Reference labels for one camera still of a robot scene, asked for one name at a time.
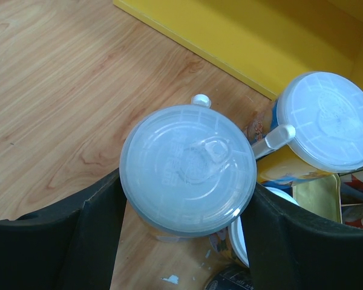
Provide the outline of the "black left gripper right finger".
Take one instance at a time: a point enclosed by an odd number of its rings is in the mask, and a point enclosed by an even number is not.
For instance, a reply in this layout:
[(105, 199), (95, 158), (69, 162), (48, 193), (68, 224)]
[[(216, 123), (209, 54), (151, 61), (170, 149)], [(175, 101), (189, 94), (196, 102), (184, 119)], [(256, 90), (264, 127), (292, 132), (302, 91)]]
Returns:
[(363, 229), (330, 221), (255, 186), (244, 211), (255, 289), (363, 289)]

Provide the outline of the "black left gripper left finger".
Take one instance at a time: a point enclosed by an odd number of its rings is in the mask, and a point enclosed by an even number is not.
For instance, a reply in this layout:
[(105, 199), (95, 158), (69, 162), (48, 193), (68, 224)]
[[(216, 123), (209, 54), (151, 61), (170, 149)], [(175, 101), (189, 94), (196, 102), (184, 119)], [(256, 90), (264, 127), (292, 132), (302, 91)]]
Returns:
[(0, 221), (0, 289), (109, 289), (126, 197), (118, 172)]

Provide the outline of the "tall yellow blue can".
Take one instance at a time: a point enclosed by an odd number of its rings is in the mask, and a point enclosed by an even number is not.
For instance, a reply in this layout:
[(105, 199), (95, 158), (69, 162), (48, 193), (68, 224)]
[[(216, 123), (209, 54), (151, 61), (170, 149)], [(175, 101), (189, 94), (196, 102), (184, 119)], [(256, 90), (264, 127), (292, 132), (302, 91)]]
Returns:
[(119, 172), (133, 209), (153, 236), (167, 242), (227, 227), (257, 183), (250, 143), (204, 94), (140, 121), (124, 142)]

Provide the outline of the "tall can white lid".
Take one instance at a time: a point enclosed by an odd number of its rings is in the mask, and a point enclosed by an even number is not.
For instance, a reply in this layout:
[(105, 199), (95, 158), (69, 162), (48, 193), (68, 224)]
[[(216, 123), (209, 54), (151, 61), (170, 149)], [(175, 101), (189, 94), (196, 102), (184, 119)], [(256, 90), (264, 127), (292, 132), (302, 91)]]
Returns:
[(254, 144), (283, 124), (295, 128), (295, 137), (258, 160), (259, 183), (285, 188), (363, 167), (363, 91), (350, 80), (331, 72), (300, 75), (254, 112), (244, 133)]

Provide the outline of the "yellow wooden shelf cabinet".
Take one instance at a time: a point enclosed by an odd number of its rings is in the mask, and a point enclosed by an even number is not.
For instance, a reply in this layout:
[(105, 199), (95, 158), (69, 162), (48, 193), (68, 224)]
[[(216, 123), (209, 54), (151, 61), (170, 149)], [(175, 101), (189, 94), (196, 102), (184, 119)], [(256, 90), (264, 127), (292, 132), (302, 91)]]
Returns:
[(310, 71), (363, 90), (363, 1), (116, 1), (270, 99)]

